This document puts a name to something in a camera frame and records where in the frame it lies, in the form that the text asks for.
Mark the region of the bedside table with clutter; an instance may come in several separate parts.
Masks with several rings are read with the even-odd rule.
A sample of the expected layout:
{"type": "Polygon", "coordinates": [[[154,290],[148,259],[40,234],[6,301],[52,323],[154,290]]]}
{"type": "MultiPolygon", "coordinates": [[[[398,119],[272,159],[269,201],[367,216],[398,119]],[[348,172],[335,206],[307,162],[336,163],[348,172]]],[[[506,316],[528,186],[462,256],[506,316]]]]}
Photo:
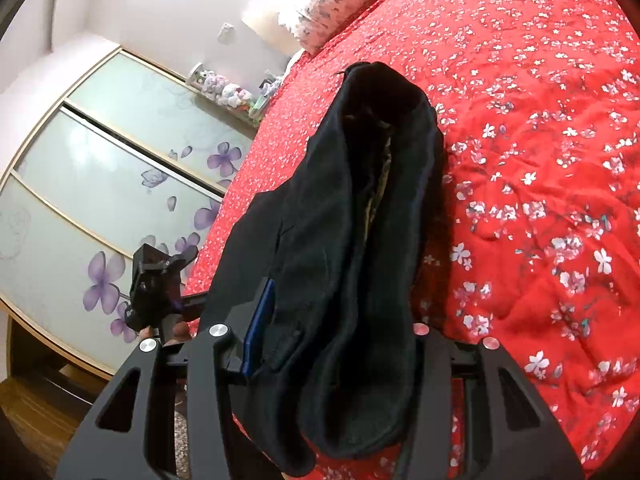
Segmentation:
{"type": "Polygon", "coordinates": [[[262,120],[271,99],[281,88],[285,78],[291,73],[293,66],[299,61],[304,53],[304,49],[300,49],[295,52],[292,58],[288,60],[288,64],[286,64],[282,75],[274,76],[270,73],[267,74],[267,77],[260,84],[259,92],[257,93],[257,96],[254,96],[252,105],[248,110],[248,116],[250,116],[250,118],[255,122],[260,122],[262,120]]]}

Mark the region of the floral sliding wardrobe doors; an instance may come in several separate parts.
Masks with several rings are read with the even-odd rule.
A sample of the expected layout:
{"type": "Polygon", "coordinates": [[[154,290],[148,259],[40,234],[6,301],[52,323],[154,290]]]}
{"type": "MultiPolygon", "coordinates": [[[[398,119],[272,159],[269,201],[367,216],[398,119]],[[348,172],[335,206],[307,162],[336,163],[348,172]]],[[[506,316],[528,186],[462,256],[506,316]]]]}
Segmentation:
{"type": "Polygon", "coordinates": [[[132,258],[200,247],[257,124],[118,49],[44,114],[1,179],[1,301],[96,374],[122,364],[132,258]]]}

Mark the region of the black pants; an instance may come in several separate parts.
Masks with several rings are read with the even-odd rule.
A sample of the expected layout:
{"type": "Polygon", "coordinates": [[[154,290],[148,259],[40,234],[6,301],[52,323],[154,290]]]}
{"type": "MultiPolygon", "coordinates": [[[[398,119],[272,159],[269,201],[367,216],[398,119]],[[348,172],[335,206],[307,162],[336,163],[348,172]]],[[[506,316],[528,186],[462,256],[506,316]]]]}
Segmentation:
{"type": "Polygon", "coordinates": [[[251,300],[274,309],[236,417],[293,477],[404,433],[414,398],[410,286],[435,206],[444,138],[425,93],[382,63],[346,68],[292,177],[235,223],[201,328],[251,300]]]}

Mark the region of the wall switch plate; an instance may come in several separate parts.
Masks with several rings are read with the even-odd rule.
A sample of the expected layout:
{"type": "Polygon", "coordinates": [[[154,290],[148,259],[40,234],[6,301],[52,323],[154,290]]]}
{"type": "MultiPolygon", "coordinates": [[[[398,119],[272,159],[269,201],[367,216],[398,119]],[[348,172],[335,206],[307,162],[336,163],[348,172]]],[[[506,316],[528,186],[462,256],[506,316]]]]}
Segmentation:
{"type": "Polygon", "coordinates": [[[230,46],[235,40],[235,27],[233,24],[224,22],[219,29],[217,41],[225,46],[230,46]]]}

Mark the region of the red floral bedspread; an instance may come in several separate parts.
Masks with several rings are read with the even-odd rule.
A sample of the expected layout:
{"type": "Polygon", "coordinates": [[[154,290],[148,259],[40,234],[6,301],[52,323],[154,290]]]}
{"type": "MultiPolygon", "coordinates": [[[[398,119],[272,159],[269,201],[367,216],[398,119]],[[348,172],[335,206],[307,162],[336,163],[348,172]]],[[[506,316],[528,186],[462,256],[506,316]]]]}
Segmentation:
{"type": "Polygon", "coordinates": [[[378,0],[293,66],[186,288],[209,288],[359,61],[419,86],[444,134],[450,239],[424,249],[414,314],[503,342],[603,474],[639,413],[639,38],[615,0],[378,0]]]}

